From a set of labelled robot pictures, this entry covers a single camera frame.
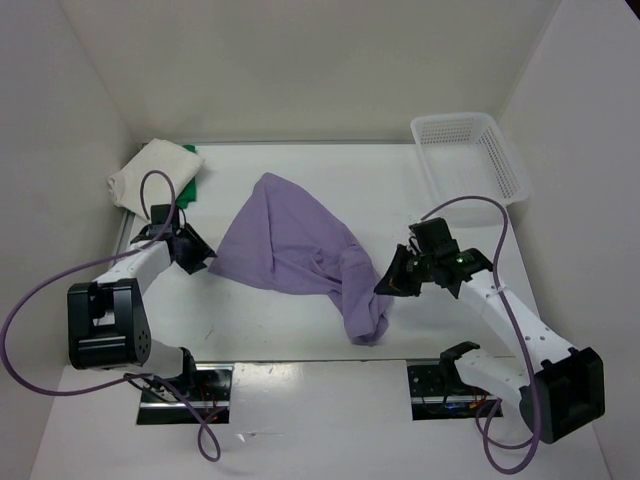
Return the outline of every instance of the purple cloth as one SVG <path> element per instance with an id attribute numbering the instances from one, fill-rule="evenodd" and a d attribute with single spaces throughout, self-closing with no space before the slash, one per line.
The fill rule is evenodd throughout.
<path id="1" fill-rule="evenodd" d="M 256 288 L 326 294 L 348 337 L 378 340 L 389 326 L 391 297 L 377 296 L 380 276 L 349 229 L 298 185 L 266 173 L 253 187 L 209 269 Z"/>

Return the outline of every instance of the green cloth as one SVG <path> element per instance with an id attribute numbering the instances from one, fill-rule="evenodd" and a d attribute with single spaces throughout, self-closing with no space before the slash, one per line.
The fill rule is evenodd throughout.
<path id="1" fill-rule="evenodd" d="M 183 145 L 183 147 L 191 153 L 196 153 L 196 147 L 194 145 Z M 196 197 L 196 177 L 193 177 L 184 187 L 184 190 L 180 192 L 178 198 L 176 198 L 176 206 L 185 209 L 191 202 L 196 201 Z"/>

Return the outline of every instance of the wire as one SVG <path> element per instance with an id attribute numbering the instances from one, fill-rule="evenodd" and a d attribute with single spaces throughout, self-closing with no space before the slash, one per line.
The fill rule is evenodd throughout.
<path id="1" fill-rule="evenodd" d="M 160 400 L 163 403 L 169 403 L 169 401 L 164 398 L 162 395 L 158 394 L 156 391 L 154 391 L 150 386 L 149 387 L 142 387 L 140 385 L 138 385 L 136 382 L 134 382 L 130 377 L 133 376 L 133 374 L 131 373 L 125 373 L 123 375 L 124 378 L 127 379 L 127 383 L 129 385 L 131 385 L 132 387 L 140 390 L 142 393 L 147 393 L 149 395 L 151 395 L 152 397 L 154 397 L 156 400 Z M 140 380 L 143 380 L 144 382 L 147 383 L 147 385 L 149 384 L 149 380 L 146 378 L 141 378 Z"/>
<path id="2" fill-rule="evenodd" d="M 89 387 L 89 388 L 83 388 L 80 390 L 67 390 L 67 391 L 57 391 L 57 390 L 49 390 L 46 388 L 42 388 L 39 387 L 37 385 L 34 385 L 33 383 L 29 382 L 28 380 L 26 380 L 25 378 L 23 378 L 18 371 L 14 368 L 13 364 L 11 363 L 11 360 L 9 359 L 9 356 L 7 354 L 7 334 L 9 333 L 9 327 L 11 326 L 11 324 L 13 323 L 16 315 L 18 314 L 18 312 L 20 311 L 20 309 L 22 309 L 22 307 L 24 307 L 24 305 L 38 292 L 40 292 L 40 290 L 44 289 L 45 287 L 51 285 L 52 283 L 67 277 L 69 275 L 72 275 L 76 272 L 80 272 L 82 270 L 86 270 L 87 268 L 91 268 L 91 267 L 95 267 L 96 265 L 101 265 L 103 263 L 108 263 L 108 262 L 112 262 L 115 260 L 120 260 L 126 257 L 130 257 L 132 255 L 137 254 L 140 250 L 145 250 L 149 247 L 151 247 L 153 244 L 155 244 L 158 240 L 160 240 L 160 238 L 164 235 L 165 231 L 167 230 L 167 228 L 169 227 L 169 225 L 171 224 L 171 221 L 173 219 L 173 214 L 175 212 L 176 209 L 176 192 L 175 189 L 173 187 L 173 183 L 171 183 L 171 179 L 169 178 L 169 176 L 160 171 L 160 170 L 150 170 L 149 172 L 147 172 L 144 177 L 142 177 L 142 181 L 140 183 L 140 203 L 142 204 L 142 210 L 145 214 L 145 216 L 147 218 L 149 218 L 149 214 L 147 212 L 147 207 L 145 205 L 144 202 L 144 186 L 147 182 L 147 179 L 151 176 L 151 175 L 160 175 L 161 177 L 163 177 L 166 181 L 167 184 L 169 185 L 169 191 L 171 192 L 171 207 L 169 209 L 169 215 L 167 216 L 167 220 L 165 221 L 164 225 L 162 225 L 162 228 L 160 229 L 160 231 L 158 232 L 158 234 L 153 237 L 151 240 L 149 240 L 149 242 L 145 243 L 142 247 L 140 247 L 139 249 L 136 250 L 130 250 L 128 252 L 124 252 L 124 253 L 119 253 L 117 255 L 111 255 L 109 257 L 104 257 L 104 258 L 100 258 L 98 260 L 93 260 L 91 262 L 87 262 L 87 263 L 82 263 L 80 265 L 77 265 L 75 267 L 69 268 L 67 270 L 64 270 L 60 273 L 57 273 L 45 280 L 43 280 L 42 282 L 40 282 L 38 285 L 36 285 L 35 287 L 33 287 L 31 290 L 29 290 L 27 293 L 25 293 L 23 295 L 23 297 L 18 300 L 18 302 L 13 306 L 13 308 L 9 311 L 9 314 L 7 315 L 4 323 L 2 324 L 2 329 L 0 329 L 0 360 L 2 361 L 2 365 L 4 366 L 4 368 L 7 370 L 7 373 L 9 373 L 9 375 L 16 381 L 18 382 L 20 385 L 22 385 L 24 388 L 26 388 L 27 390 L 31 390 L 32 392 L 38 393 L 40 395 L 46 395 L 49 397 L 74 397 L 77 395 L 84 395 L 86 393 L 93 393 L 93 392 L 97 392 L 100 390 L 104 390 L 105 388 L 109 388 L 109 387 L 113 387 L 114 385 L 119 385 L 121 383 L 129 383 L 130 380 L 135 380 L 135 379 L 148 379 L 150 378 L 152 375 L 151 374 L 135 374 L 135 375 L 130 375 L 127 377 L 123 377 L 120 378 L 118 380 L 113 380 L 110 382 L 106 382 L 100 385 L 95 385 L 93 387 Z M 191 414 L 194 416 L 194 418 L 198 421 L 198 423 L 200 424 L 200 430 L 198 431 L 198 448 L 200 450 L 200 453 L 202 454 L 203 457 L 205 457 L 207 460 L 211 461 L 211 462 L 217 462 L 218 460 L 220 460 L 220 444 L 218 443 L 218 439 L 216 438 L 215 434 L 213 433 L 213 431 L 209 428 L 209 425 L 207 425 L 207 423 L 205 423 L 204 419 L 198 414 L 198 412 L 196 411 L 195 408 L 193 408 L 193 406 L 189 403 L 189 401 L 182 395 L 180 394 L 180 392 L 178 392 L 173 385 L 171 385 L 168 381 L 166 381 L 163 378 L 160 377 L 156 377 L 153 376 L 153 380 L 157 381 L 158 383 L 164 385 L 165 388 L 167 388 L 171 393 L 173 393 L 173 395 L 181 400 L 185 406 L 187 407 L 187 409 L 191 412 Z M 213 457 L 211 455 L 209 455 L 207 452 L 204 451 L 204 447 L 202 446 L 202 433 L 206 432 L 206 434 L 209 436 L 209 438 L 211 438 L 211 440 L 213 441 L 215 447 L 216 447 L 216 456 Z"/>
<path id="3" fill-rule="evenodd" d="M 507 296 L 504 294 L 504 292 L 500 289 L 500 278 L 498 277 L 498 264 L 500 261 L 500 254 L 502 253 L 502 247 L 504 246 L 504 241 L 507 238 L 507 231 L 509 229 L 509 214 L 507 213 L 507 210 L 506 208 L 504 208 L 503 205 L 493 200 L 492 198 L 483 197 L 480 195 L 465 195 L 465 196 L 457 197 L 452 200 L 448 200 L 444 202 L 443 204 L 439 205 L 438 207 L 434 208 L 429 213 L 424 215 L 421 218 L 421 220 L 423 221 L 426 220 L 436 212 L 442 210 L 444 207 L 451 205 L 452 203 L 457 203 L 457 202 L 466 201 L 466 200 L 479 200 L 481 202 L 490 203 L 494 205 L 496 208 L 498 208 L 498 210 L 500 210 L 500 213 L 502 214 L 502 232 L 500 233 L 500 239 L 498 240 L 498 245 L 496 246 L 496 251 L 493 255 L 493 283 L 495 284 L 496 290 L 498 291 L 498 295 L 500 296 L 502 305 L 504 306 L 504 309 L 507 312 L 507 316 L 511 321 L 511 325 L 513 326 L 513 330 L 516 334 L 516 338 L 518 339 L 518 344 L 520 346 L 520 349 L 522 350 L 524 363 L 527 368 L 527 374 L 529 375 L 531 396 L 533 399 L 533 402 L 532 402 L 533 403 L 533 435 L 527 442 L 524 442 L 523 444 L 521 444 L 522 447 L 520 447 L 520 448 L 523 448 L 525 446 L 528 446 L 529 450 L 527 451 L 527 454 L 522 459 L 522 461 L 519 464 L 517 464 L 515 467 L 511 467 L 511 468 L 505 468 L 501 465 L 498 465 L 498 463 L 493 458 L 491 451 L 489 449 L 490 444 L 503 449 L 507 449 L 507 450 L 515 449 L 515 448 L 512 448 L 513 446 L 511 445 L 503 445 L 489 438 L 489 426 L 491 425 L 491 420 L 493 420 L 493 417 L 496 415 L 496 413 L 498 412 L 498 409 L 500 408 L 500 405 L 502 403 L 502 400 L 500 399 L 494 402 L 493 408 L 491 409 L 491 411 L 489 412 L 489 415 L 487 416 L 487 420 L 485 422 L 484 428 L 482 428 L 481 426 L 479 426 L 479 428 L 482 433 L 482 446 L 484 448 L 484 453 L 487 457 L 487 460 L 491 464 L 491 466 L 502 474 L 514 475 L 516 473 L 521 472 L 525 468 L 527 468 L 527 466 L 531 463 L 531 461 L 533 460 L 533 457 L 536 454 L 538 445 L 540 443 L 540 436 L 542 434 L 542 418 L 541 418 L 541 412 L 540 412 L 540 394 L 538 392 L 538 387 L 535 382 L 535 372 L 533 370 L 533 361 L 531 360 L 531 355 L 529 355 L 529 350 L 527 349 L 526 341 L 524 339 L 524 336 L 522 335 L 520 326 L 518 325 L 518 320 L 516 319 L 516 316 L 513 313 L 513 309 L 509 304 L 509 300 L 507 299 Z"/>

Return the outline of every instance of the white table surface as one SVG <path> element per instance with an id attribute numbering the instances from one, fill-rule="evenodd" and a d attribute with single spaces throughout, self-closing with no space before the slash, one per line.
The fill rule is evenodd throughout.
<path id="1" fill-rule="evenodd" d="M 186 214 L 214 249 L 265 172 L 299 184 L 325 205 L 355 234 L 380 274 L 396 244 L 406 243 L 408 225 L 435 206 L 413 145 L 209 145 L 197 152 L 205 164 L 197 176 L 198 200 Z M 499 218 L 496 211 L 488 226 L 452 233 L 462 249 L 477 247 L 492 258 Z M 131 236 L 143 225 L 136 218 Z M 500 273 L 536 311 L 511 229 Z M 189 276 L 176 264 L 151 285 L 144 302 L 153 337 L 189 348 L 198 361 L 433 358 L 465 340 L 510 355 L 448 291 L 425 286 L 423 292 L 395 300 L 389 329 L 375 347 L 349 342 L 326 296 L 258 290 L 205 271 Z"/>
<path id="2" fill-rule="evenodd" d="M 349 226 L 382 272 L 407 225 L 433 204 L 410 145 L 254 145 L 199 147 L 198 201 L 189 222 L 215 248 L 253 184 L 270 171 L 314 195 Z M 134 230 L 142 224 L 138 221 Z M 499 226 L 453 229 L 462 248 L 492 256 Z M 535 304 L 513 232 L 502 276 Z M 338 312 L 322 296 L 295 297 L 251 289 L 176 266 L 144 297 L 155 338 L 189 347 L 204 360 L 336 360 L 436 357 L 474 340 L 508 354 L 497 337 L 448 292 L 431 289 L 400 299 L 380 345 L 352 346 Z M 61 390 L 118 377 L 67 367 Z M 136 426 L 139 393 L 128 385 L 57 398 L 32 480 L 164 478 L 376 480 L 496 479 L 472 420 L 411 420 L 404 361 L 237 363 L 230 423 L 214 426 L 222 460 L 196 447 L 196 425 Z M 496 419 L 494 437 L 528 436 L 517 412 Z M 496 452 L 503 465 L 521 453 Z M 591 425 L 554 445 L 541 445 L 521 479 L 609 479 Z"/>
<path id="3" fill-rule="evenodd" d="M 60 389 L 117 378 L 115 372 L 67 367 Z M 290 479 L 494 480 L 473 420 L 411 420 L 403 361 L 236 364 L 228 425 L 213 426 L 222 459 L 204 460 L 197 425 L 136 426 L 139 392 L 120 385 L 57 398 L 32 480 Z M 495 439 L 528 436 L 507 411 Z M 497 451 L 502 465 L 522 453 Z M 517 479 L 609 479 L 588 425 L 553 445 L 541 444 Z"/>

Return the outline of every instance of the white plastic basket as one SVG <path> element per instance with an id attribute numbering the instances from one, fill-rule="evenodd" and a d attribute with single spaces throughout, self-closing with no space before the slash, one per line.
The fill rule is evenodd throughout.
<path id="1" fill-rule="evenodd" d="M 490 115 L 418 117 L 411 130 L 437 204 L 462 195 L 483 195 L 506 206 L 529 196 L 524 169 Z M 477 203 L 460 202 L 448 211 L 476 215 Z"/>

